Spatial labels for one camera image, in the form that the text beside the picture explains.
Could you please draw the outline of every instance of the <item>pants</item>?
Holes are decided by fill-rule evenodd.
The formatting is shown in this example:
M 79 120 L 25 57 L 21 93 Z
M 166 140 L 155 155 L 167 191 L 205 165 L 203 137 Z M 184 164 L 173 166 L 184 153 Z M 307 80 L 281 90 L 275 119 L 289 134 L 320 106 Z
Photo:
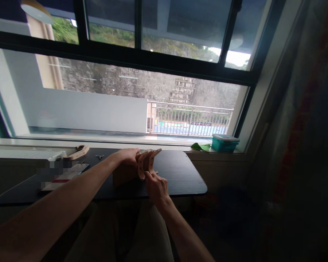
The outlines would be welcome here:
M 65 262 L 174 261 L 165 221 L 155 205 L 148 200 L 137 201 L 140 211 L 131 231 L 130 216 L 124 211 L 124 203 L 101 202 Z

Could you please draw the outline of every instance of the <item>radiator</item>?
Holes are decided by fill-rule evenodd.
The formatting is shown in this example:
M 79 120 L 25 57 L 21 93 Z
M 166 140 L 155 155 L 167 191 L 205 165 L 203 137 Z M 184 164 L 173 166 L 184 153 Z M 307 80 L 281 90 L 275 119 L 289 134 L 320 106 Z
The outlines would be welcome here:
M 16 149 L 1 149 L 0 159 L 35 159 L 57 161 L 61 160 L 66 155 L 65 151 L 53 150 L 16 150 Z

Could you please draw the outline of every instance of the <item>forearm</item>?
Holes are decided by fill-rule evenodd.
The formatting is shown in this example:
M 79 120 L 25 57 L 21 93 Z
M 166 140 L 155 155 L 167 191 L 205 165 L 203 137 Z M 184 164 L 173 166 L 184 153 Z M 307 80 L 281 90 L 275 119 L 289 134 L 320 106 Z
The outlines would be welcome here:
M 165 204 L 158 210 L 168 226 L 181 261 L 214 261 L 171 199 L 166 200 Z
M 118 165 L 109 156 L 0 226 L 0 260 L 40 261 Z

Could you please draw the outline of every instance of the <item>screw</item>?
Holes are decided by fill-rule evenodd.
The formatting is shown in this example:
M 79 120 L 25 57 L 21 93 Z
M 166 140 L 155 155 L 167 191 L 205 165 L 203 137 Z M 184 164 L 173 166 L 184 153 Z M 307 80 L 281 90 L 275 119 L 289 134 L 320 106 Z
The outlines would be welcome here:
M 102 157 L 104 157 L 105 155 L 101 155 L 101 156 L 95 156 L 98 157 L 98 160 L 101 160 Z

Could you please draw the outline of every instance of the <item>wooden clamp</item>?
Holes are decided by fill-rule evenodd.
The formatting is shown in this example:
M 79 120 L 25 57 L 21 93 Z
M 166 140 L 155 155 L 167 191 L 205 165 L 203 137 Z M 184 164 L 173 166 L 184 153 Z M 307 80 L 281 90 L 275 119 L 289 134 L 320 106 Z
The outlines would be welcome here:
M 113 186 L 118 187 L 135 179 L 136 177 L 139 177 L 141 180 L 145 180 L 146 175 L 142 172 L 142 170 L 150 173 L 155 172 L 153 169 L 154 158 L 160 151 L 161 149 L 156 151 L 149 149 L 138 152 L 136 155 L 137 167 L 127 166 L 124 164 L 118 166 L 113 171 Z
M 66 161 L 72 161 L 75 160 L 83 155 L 86 155 L 86 153 L 89 151 L 89 146 L 78 146 L 75 148 L 77 151 L 67 157 L 64 157 L 63 159 Z

